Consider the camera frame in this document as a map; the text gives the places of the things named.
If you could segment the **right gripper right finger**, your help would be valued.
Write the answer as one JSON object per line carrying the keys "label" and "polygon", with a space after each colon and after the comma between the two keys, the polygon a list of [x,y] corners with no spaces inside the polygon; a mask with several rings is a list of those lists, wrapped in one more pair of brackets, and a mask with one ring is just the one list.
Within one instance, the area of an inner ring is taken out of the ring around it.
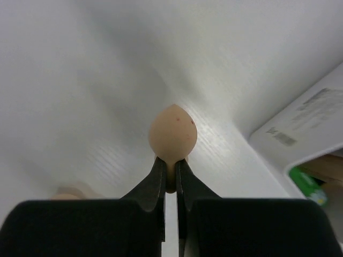
{"label": "right gripper right finger", "polygon": [[305,199],[222,198],[175,166],[180,256],[342,256],[330,221]]}

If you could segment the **beige makeup sponge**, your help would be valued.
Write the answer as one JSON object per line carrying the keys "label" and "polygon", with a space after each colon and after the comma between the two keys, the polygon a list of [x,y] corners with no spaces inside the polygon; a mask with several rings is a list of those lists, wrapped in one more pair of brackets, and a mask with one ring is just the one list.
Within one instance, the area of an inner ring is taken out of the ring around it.
{"label": "beige makeup sponge", "polygon": [[64,184],[58,187],[50,200],[85,200],[99,198],[99,194],[85,183]]}
{"label": "beige makeup sponge", "polygon": [[148,141],[156,157],[167,166],[166,192],[176,191],[175,165],[188,160],[197,142],[197,127],[191,116],[179,105],[172,104],[152,122]]}

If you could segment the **green tube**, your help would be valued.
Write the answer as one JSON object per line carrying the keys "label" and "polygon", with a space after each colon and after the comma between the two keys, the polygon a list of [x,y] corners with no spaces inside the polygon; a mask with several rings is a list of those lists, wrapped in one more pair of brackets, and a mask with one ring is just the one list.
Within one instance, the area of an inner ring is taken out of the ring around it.
{"label": "green tube", "polygon": [[307,199],[315,202],[319,206],[327,204],[328,198],[325,192],[311,176],[302,172],[299,168],[292,168],[288,174],[293,183]]}

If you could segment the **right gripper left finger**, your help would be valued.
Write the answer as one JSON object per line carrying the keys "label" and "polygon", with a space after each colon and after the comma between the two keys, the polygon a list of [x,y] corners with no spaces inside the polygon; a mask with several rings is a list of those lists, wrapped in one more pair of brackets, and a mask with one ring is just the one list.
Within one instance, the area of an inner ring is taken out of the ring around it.
{"label": "right gripper left finger", "polygon": [[119,199],[30,200],[1,227],[1,256],[160,256],[166,164]]}

